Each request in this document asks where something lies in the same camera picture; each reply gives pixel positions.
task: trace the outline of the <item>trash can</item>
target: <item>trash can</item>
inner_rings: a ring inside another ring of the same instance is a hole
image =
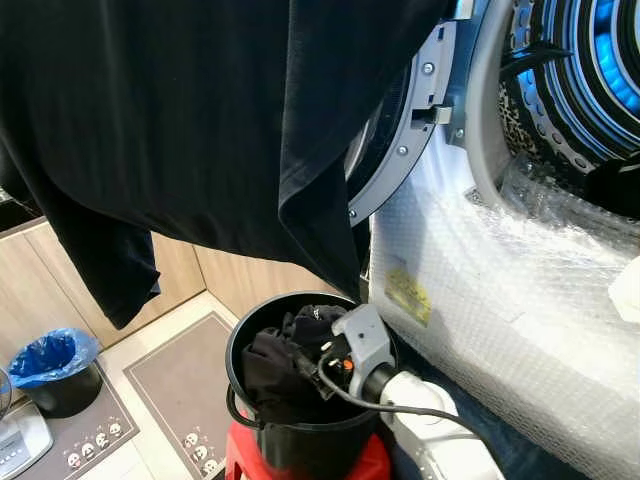
[[[49,418],[70,417],[100,393],[102,376],[94,360],[98,341],[82,330],[53,330],[30,343],[11,360],[11,384]]]
[[[275,297],[252,310],[233,330],[227,344],[227,406],[234,419],[255,430],[262,457],[274,478],[280,472],[282,477],[293,479],[338,480],[348,475],[374,432],[376,412],[349,406],[352,415],[337,422],[264,424],[244,390],[242,350],[253,342],[256,333],[267,327],[281,327],[285,313],[298,312],[305,305],[339,305],[347,310],[356,306],[344,297],[303,292]],[[235,395],[246,405],[249,418],[241,418]]]

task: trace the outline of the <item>hanging black garment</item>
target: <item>hanging black garment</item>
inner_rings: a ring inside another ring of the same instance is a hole
[[[339,159],[445,4],[0,0],[0,141],[116,327],[148,230],[357,297]]]

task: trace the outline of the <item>wooden wall panel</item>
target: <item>wooden wall panel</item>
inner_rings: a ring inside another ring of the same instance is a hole
[[[237,317],[263,301],[283,293],[316,290],[337,291],[291,263],[274,262],[195,247],[207,289]]]
[[[28,231],[26,237],[104,347],[130,335],[205,290],[193,247],[188,243],[154,234],[156,268],[162,274],[159,280],[162,294],[148,302],[126,328],[116,330],[85,287],[52,228],[44,224]]]
[[[0,240],[0,362],[50,330],[89,327],[22,234]]]

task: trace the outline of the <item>blue light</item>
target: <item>blue light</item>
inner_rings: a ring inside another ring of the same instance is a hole
[[[640,96],[631,88],[622,75],[620,66],[616,62],[611,38],[611,15],[613,14],[612,0],[599,0],[596,4],[596,55],[600,64],[600,71],[607,82],[611,93],[631,113],[640,114]]]

